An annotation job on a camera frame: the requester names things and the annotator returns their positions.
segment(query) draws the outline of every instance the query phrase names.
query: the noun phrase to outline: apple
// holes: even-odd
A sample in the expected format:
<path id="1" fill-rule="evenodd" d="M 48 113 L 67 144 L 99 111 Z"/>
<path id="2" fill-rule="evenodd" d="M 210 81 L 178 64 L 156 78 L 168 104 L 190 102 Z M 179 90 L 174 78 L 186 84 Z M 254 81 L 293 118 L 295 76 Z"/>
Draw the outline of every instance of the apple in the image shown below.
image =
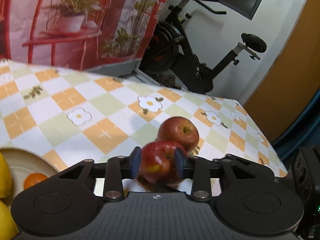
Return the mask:
<path id="1" fill-rule="evenodd" d="M 174 116 L 160 125 L 157 139 L 180 143 L 187 153 L 190 153 L 199 143 L 199 132 L 190 120 L 182 116 Z"/>
<path id="2" fill-rule="evenodd" d="M 141 149 L 140 174 L 150 183 L 164 183 L 176 186 L 182 180 L 179 178 L 174 162 L 174 151 L 181 148 L 188 156 L 183 146 L 172 141 L 156 141 L 146 144 Z"/>

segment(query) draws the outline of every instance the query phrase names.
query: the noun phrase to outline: potted plant print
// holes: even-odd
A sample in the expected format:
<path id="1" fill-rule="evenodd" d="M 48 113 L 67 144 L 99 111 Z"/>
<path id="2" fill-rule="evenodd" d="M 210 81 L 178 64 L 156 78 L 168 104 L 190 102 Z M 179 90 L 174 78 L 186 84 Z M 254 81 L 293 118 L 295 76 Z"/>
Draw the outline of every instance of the potted plant print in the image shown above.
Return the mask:
<path id="1" fill-rule="evenodd" d="M 59 4 L 47 8 L 59 12 L 58 27 L 61 33 L 78 32 L 90 13 L 102 10 L 97 0 L 60 0 Z"/>
<path id="2" fill-rule="evenodd" d="M 136 14 L 131 16 L 131 33 L 133 35 L 143 36 L 144 29 L 148 23 L 149 10 L 154 7 L 158 0 L 141 0 L 134 4 L 134 9 L 137 11 Z"/>
<path id="3" fill-rule="evenodd" d="M 101 50 L 102 57 L 127 57 L 134 55 L 137 51 L 137 37 L 130 35 L 124 28 L 117 30 L 116 38 L 113 41 L 104 41 Z"/>
<path id="4" fill-rule="evenodd" d="M 104 41 L 102 57 L 129 57 L 138 52 L 139 45 L 149 21 L 150 10 L 157 0 L 139 0 L 133 5 L 133 14 L 128 17 L 125 28 L 117 30 L 113 41 Z"/>

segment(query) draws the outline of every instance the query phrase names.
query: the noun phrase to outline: lemon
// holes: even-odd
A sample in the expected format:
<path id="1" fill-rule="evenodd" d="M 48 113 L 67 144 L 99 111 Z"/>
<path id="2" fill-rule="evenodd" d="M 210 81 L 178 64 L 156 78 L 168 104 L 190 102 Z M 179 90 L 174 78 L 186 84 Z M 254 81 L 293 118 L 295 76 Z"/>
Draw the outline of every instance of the lemon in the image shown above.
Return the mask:
<path id="1" fill-rule="evenodd" d="M 0 198 L 9 197 L 12 189 L 12 177 L 7 162 L 0 152 Z"/>
<path id="2" fill-rule="evenodd" d="M 0 201 L 0 239 L 11 240 L 18 233 L 9 208 Z"/>

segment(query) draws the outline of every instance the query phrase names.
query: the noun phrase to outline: white plate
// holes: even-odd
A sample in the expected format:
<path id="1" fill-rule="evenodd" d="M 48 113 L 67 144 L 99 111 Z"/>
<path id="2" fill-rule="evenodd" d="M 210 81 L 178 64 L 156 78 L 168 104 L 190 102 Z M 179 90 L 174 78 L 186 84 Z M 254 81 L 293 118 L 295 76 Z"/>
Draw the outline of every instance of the white plate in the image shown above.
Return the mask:
<path id="1" fill-rule="evenodd" d="M 10 206 L 13 198 L 23 191 L 23 182 L 29 174 L 42 173 L 51 177 L 59 172 L 55 166 L 37 154 L 17 148 L 0 148 L 0 152 L 9 165 L 13 180 L 11 196 L 1 199 L 7 206 Z"/>

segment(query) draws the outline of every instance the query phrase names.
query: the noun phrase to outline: table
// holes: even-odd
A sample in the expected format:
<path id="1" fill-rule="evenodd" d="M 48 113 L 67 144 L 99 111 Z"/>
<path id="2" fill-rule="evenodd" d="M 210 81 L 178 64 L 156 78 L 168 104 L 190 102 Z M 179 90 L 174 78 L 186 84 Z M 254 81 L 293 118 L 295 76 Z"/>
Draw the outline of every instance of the table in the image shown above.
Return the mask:
<path id="1" fill-rule="evenodd" d="M 87 158 L 106 162 L 130 155 L 156 139 L 171 116 L 190 119 L 207 159 L 226 153 L 268 165 L 275 176 L 286 168 L 263 133 L 236 101 L 209 97 L 52 66 L 0 62 L 0 147 L 19 147 L 42 156 L 60 171 Z M 190 193 L 191 180 L 179 190 Z M 136 180 L 125 191 L 146 191 Z M 98 179 L 95 193 L 102 194 Z M 212 179 L 212 194 L 220 186 Z"/>

